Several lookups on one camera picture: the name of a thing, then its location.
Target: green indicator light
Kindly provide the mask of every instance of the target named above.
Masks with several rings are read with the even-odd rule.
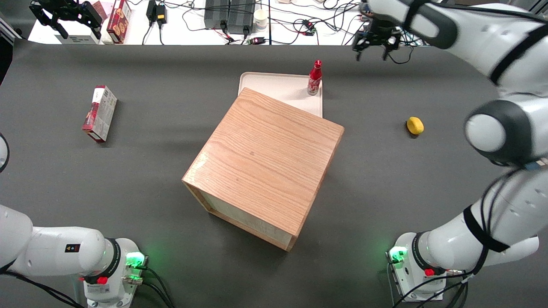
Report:
[[[405,255],[407,254],[407,248],[396,246],[390,249],[389,253],[392,256],[392,260],[399,263],[403,261]]]
[[[125,264],[129,266],[139,266],[145,263],[145,255],[140,252],[128,253],[125,256]]]

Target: gray table surface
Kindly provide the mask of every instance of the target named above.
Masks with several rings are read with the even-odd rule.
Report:
[[[501,170],[463,136],[466,115],[496,98],[485,78],[433,48],[399,66],[381,53],[370,48],[355,62],[348,47],[18,42],[0,87],[0,131],[12,150],[0,202],[36,226],[133,239],[179,307],[390,307],[384,251],[404,232],[450,220]],[[181,177],[236,98],[241,73],[306,75],[316,58],[324,117],[346,130],[286,253],[206,213]],[[104,145],[81,131],[98,84],[122,101]],[[425,123],[417,139],[404,130],[409,116]],[[540,238],[533,256],[474,278],[466,307],[546,307],[545,231]],[[37,280],[72,294],[67,277]],[[0,277],[0,306],[63,305]],[[133,307],[160,306],[139,289]]]

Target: white table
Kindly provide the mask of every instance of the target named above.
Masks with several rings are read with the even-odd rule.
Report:
[[[297,33],[292,32],[293,26],[291,24],[287,25],[281,25],[278,22],[274,21],[276,20],[283,20],[287,22],[294,22],[297,19],[309,19],[309,16],[321,18],[321,19],[329,19],[328,22],[333,24],[334,19],[332,18],[334,15],[334,10],[326,10],[321,8],[322,3],[316,2],[315,0],[293,0],[294,4],[296,5],[315,5],[318,8],[315,7],[298,7],[294,4],[286,4],[286,3],[277,3],[276,0],[270,0],[270,6],[271,6],[271,26],[272,26],[272,40],[278,41],[281,43],[290,43],[297,37]],[[340,1],[337,6],[348,3],[350,0],[347,0],[346,2]],[[184,4],[187,3],[186,0],[171,0],[169,1],[171,3],[176,4]],[[195,8],[204,8],[206,3],[206,0],[196,0],[194,2]],[[130,7],[132,9],[132,17],[130,19],[129,23],[129,30],[126,34],[125,43],[124,44],[131,44],[131,45],[141,45],[143,37],[149,28],[149,22],[145,16],[146,8],[147,8],[148,1],[142,1],[137,5],[130,4]],[[327,0],[326,6],[332,7],[336,4],[335,0]],[[268,0],[259,0],[257,5],[255,6],[255,9],[260,9],[262,5],[262,8],[265,10],[268,10]],[[294,13],[287,13],[282,12],[281,10],[290,11]],[[182,19],[182,15],[184,12],[188,11],[188,7],[177,7],[177,8],[167,8],[167,19],[168,23],[163,26],[162,29],[162,41],[165,45],[223,45],[227,43],[227,40],[223,38],[221,35],[215,32],[215,30],[200,30],[200,31],[189,31],[187,26],[185,25],[185,22]],[[201,29],[205,28],[204,21],[203,21],[203,14],[204,10],[190,10],[188,13],[185,14],[185,20],[188,24],[188,27],[192,30],[194,29]],[[358,11],[358,6],[355,6],[348,12],[345,12],[344,14],[341,14],[335,18],[335,22],[337,27],[342,27],[344,30],[348,30],[350,33],[356,32],[356,30],[362,25],[362,22],[360,22]],[[78,24],[75,21],[70,21],[70,23],[74,23],[78,26]],[[304,36],[304,35],[298,35],[298,38],[293,43],[294,45],[341,45],[341,43],[346,43],[352,34],[346,35],[345,38],[345,31],[339,31],[334,32],[331,30],[327,25],[324,23],[317,23],[316,24],[317,29],[317,36]],[[56,31],[53,30],[49,26],[42,26],[38,21],[36,21],[34,28],[32,29],[31,34],[28,37],[29,41],[38,42],[38,43],[44,43],[44,44],[60,44],[59,40],[55,37]],[[243,35],[231,35],[235,40],[242,40]],[[265,37],[269,38],[269,27],[266,28],[263,32],[255,31],[248,37]],[[150,33],[147,35],[146,39],[146,45],[160,45],[159,40],[159,29],[158,25],[154,24],[153,28],[151,29]]]

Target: power supply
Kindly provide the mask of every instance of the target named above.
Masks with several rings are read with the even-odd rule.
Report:
[[[205,0],[205,27],[209,29],[226,27],[229,20],[229,5],[230,0]]]
[[[253,12],[256,0],[232,0],[230,2],[228,31],[230,34],[248,35],[253,31]]]

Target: wooden box lid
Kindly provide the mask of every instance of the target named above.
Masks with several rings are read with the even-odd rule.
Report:
[[[297,237],[343,131],[245,88],[182,180]]]

